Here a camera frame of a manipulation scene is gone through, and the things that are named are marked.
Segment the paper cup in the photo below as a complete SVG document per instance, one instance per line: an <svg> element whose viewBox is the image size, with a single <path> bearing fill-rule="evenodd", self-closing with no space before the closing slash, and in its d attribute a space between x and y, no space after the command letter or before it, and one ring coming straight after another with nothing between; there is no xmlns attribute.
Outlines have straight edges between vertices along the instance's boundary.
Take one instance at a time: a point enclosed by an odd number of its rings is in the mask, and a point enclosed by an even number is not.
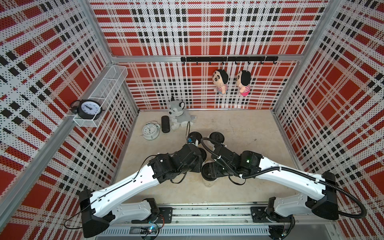
<svg viewBox="0 0 384 240"><path fill-rule="evenodd" d="M205 179L203 179L203 184L206 187L210 188L210 187L212 187L215 184L215 181L206 181Z"/></svg>

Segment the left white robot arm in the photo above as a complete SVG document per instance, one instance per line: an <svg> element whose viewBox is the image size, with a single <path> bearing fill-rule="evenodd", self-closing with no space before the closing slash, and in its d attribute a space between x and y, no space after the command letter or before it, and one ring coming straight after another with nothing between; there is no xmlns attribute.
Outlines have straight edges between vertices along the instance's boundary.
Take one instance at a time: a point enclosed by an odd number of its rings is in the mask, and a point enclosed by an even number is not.
<svg viewBox="0 0 384 240"><path fill-rule="evenodd" d="M204 149L185 144L174 154L150 156L136 173L105 189L79 194L82 230L85 238L94 237L117 223L146 224L158 219L161 211L155 199L125 204L140 192L188 172L200 173L207 159Z"/></svg>

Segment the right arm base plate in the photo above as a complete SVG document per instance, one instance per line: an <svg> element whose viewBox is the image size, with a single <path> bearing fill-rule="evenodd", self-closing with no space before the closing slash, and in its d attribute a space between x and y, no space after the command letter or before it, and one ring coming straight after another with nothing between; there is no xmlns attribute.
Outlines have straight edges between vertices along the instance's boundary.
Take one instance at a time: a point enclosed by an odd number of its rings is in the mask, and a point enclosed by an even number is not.
<svg viewBox="0 0 384 240"><path fill-rule="evenodd" d="M282 217L273 207L251 207L253 223L291 223L291 217Z"/></svg>

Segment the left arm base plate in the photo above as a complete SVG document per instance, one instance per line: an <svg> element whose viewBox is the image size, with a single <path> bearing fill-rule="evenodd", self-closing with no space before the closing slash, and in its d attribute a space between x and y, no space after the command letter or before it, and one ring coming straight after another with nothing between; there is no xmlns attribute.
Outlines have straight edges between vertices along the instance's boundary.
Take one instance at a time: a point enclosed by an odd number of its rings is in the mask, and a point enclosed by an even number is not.
<svg viewBox="0 0 384 240"><path fill-rule="evenodd" d="M157 224L170 224L173 217L172 207L160 207L150 210L150 215L144 220L132 220L132 224L148 224L149 222Z"/></svg>

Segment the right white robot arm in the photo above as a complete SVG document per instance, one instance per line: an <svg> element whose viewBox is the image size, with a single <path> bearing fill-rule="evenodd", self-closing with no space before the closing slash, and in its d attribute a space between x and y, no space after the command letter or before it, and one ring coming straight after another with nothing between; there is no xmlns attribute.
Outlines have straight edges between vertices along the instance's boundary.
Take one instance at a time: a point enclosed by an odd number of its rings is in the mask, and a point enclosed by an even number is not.
<svg viewBox="0 0 384 240"><path fill-rule="evenodd" d="M214 161L208 164L207 172L212 180L225 176L243 180L258 178L298 191L297 195L287 198L272 197L267 210L269 218L313 214L335 221L340 216L363 219L367 215L367 210L360 200L338 187L335 175L330 172L320 175L295 170L252 151L244 151L238 155L222 144L215 145L211 154ZM338 193L354 202L360 212L350 214L340 211Z"/></svg>

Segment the black cup lid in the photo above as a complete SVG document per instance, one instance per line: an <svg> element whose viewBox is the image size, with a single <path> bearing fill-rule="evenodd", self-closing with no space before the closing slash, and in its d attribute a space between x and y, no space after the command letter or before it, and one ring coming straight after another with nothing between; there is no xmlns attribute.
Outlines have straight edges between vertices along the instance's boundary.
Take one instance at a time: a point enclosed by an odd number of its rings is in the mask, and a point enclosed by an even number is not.
<svg viewBox="0 0 384 240"><path fill-rule="evenodd" d="M198 146L201 143L202 135L199 132L191 132L187 136L187 142Z"/></svg>
<svg viewBox="0 0 384 240"><path fill-rule="evenodd" d="M202 166L202 177L205 181L212 182L217 179L215 174L215 163L206 163Z"/></svg>
<svg viewBox="0 0 384 240"><path fill-rule="evenodd" d="M224 143L225 141L225 137L222 133L220 132L212 132L210 135L209 135L209 138L218 142L218 143Z"/></svg>
<svg viewBox="0 0 384 240"><path fill-rule="evenodd" d="M204 163L207 160L207 152L203 148L199 148L199 150L201 152L202 162Z"/></svg>

